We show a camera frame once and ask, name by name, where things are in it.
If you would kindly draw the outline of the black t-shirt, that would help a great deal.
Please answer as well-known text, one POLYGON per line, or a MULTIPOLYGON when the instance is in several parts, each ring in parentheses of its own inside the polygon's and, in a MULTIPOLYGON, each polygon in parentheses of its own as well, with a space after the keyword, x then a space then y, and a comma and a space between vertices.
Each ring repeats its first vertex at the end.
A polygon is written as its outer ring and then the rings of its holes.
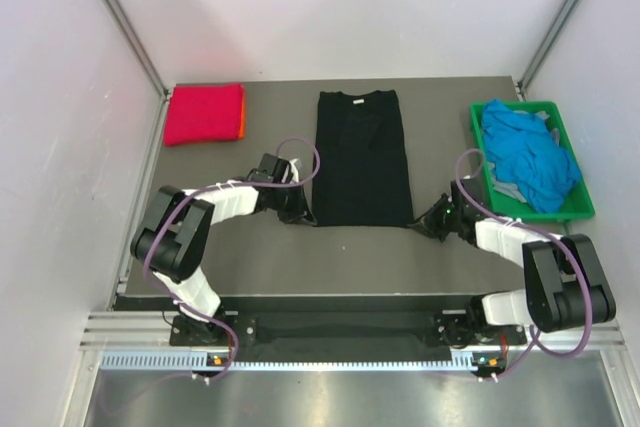
POLYGON ((403 121, 395 91, 322 92, 312 206, 319 227, 406 228, 413 221, 403 121))

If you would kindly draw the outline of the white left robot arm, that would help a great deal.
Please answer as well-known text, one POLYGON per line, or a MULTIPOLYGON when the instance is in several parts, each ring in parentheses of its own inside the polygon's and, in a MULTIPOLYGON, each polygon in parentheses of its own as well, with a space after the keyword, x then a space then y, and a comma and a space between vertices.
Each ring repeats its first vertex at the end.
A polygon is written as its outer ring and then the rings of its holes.
POLYGON ((186 343, 231 339, 220 296, 202 270, 209 230, 235 217, 272 210, 284 224, 314 226, 301 161, 265 154, 240 177, 195 190, 164 186, 147 207, 131 255, 167 290, 178 315, 172 328, 186 343))

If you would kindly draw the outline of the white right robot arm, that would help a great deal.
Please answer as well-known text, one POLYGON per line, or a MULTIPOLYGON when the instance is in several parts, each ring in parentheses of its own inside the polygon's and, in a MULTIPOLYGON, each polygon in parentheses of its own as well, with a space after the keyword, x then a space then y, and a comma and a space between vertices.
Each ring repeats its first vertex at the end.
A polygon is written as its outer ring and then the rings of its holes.
POLYGON ((616 301, 591 239, 582 234, 561 236, 524 227, 508 217, 492 218, 476 208, 477 183, 462 179, 450 184, 410 228, 445 241, 455 234, 470 245, 523 269, 519 290, 475 296, 469 302, 467 331, 487 343, 504 326, 533 326, 544 333, 613 320, 616 301))

